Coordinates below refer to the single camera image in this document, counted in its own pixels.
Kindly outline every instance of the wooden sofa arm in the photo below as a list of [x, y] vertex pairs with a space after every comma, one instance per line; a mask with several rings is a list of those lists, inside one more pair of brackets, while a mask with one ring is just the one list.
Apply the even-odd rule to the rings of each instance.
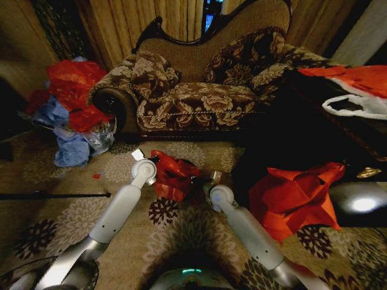
[[94, 92], [91, 101], [102, 112], [115, 116], [117, 132], [140, 132], [137, 125], [137, 105], [127, 92], [102, 88]]
[[134, 62], [134, 58], [123, 59], [89, 92], [89, 103], [116, 117], [117, 132], [140, 132], [137, 126], [137, 108], [141, 97], [135, 93], [131, 83]]

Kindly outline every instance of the window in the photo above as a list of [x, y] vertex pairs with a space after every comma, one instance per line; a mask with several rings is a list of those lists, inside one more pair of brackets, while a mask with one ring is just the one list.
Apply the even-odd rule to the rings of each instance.
[[211, 26], [215, 15], [222, 11], [223, 0], [205, 0], [203, 2], [203, 18], [201, 21], [201, 35], [203, 35]]

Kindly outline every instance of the carved wooden frame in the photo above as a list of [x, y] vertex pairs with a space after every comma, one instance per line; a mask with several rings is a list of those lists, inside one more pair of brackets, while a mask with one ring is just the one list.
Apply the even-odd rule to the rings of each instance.
[[[163, 23], [163, 18], [161, 16], [157, 16], [141, 33], [135, 45], [135, 48], [132, 49], [132, 54], [136, 54], [136, 52], [140, 48], [140, 45], [146, 39], [150, 39], [150, 38], [164, 39], [168, 42], [171, 42], [173, 44], [179, 44], [179, 45], [203, 44], [208, 40], [210, 40], [211, 37], [216, 35], [219, 31], [221, 31], [240, 11], [242, 11], [243, 9], [245, 9], [247, 6], [254, 3], [255, 1], [258, 1], [258, 0], [246, 0], [230, 14], [223, 15], [220, 13], [220, 14], [214, 15], [211, 25], [208, 28], [208, 30], [204, 33], [204, 35], [202, 35], [200, 38], [193, 41], [183, 41], [183, 40], [178, 40], [178, 39], [174, 39], [173, 37], [170, 37], [161, 27], [161, 24]], [[283, 1], [287, 4], [289, 9], [289, 14], [291, 15], [293, 13], [293, 10], [291, 9], [291, 0], [283, 0]]]

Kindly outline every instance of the curtain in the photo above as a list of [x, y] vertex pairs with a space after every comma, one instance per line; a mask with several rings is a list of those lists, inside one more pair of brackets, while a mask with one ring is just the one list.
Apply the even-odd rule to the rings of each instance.
[[111, 69], [131, 50], [156, 16], [171, 37], [192, 41], [201, 33], [203, 0], [76, 0], [89, 43]]
[[245, 0], [223, 0], [222, 5], [222, 14], [230, 14], [234, 11], [239, 5], [241, 5]]
[[[229, 14], [245, 0], [224, 0], [222, 14]], [[323, 54], [351, 12], [363, 0], [291, 0], [293, 15], [286, 42]]]

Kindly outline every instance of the floral upholstery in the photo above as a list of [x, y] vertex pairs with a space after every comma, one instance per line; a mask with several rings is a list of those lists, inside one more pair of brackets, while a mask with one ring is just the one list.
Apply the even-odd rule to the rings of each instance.
[[135, 63], [125, 59], [91, 94], [100, 88], [126, 92], [136, 107], [132, 115], [126, 108], [125, 124], [137, 123], [143, 132], [240, 130], [248, 115], [270, 106], [286, 70], [337, 65], [285, 45], [284, 35], [268, 27], [233, 41], [213, 55], [206, 83], [177, 83], [180, 73], [167, 60], [141, 51]]
[[143, 131], [238, 130], [243, 117], [263, 108], [246, 86], [179, 83], [157, 102], [143, 100], [137, 118]]
[[275, 62], [284, 47], [284, 36], [281, 28], [267, 27], [234, 40], [213, 55], [204, 72], [204, 81], [246, 85]]
[[180, 73], [161, 55], [139, 51], [133, 67], [131, 82], [145, 99], [158, 99], [180, 79]]
[[91, 103], [93, 96], [99, 89], [110, 88], [127, 93], [138, 106], [141, 102], [140, 95], [135, 93], [135, 85], [130, 82], [134, 67], [133, 59], [124, 59], [113, 68], [102, 80], [96, 83], [89, 92], [88, 103]]
[[270, 103], [275, 92], [282, 84], [282, 76], [286, 70], [298, 68], [330, 67], [338, 65], [330, 59], [311, 53], [305, 48], [285, 45], [275, 63], [262, 70], [249, 81], [249, 88]]

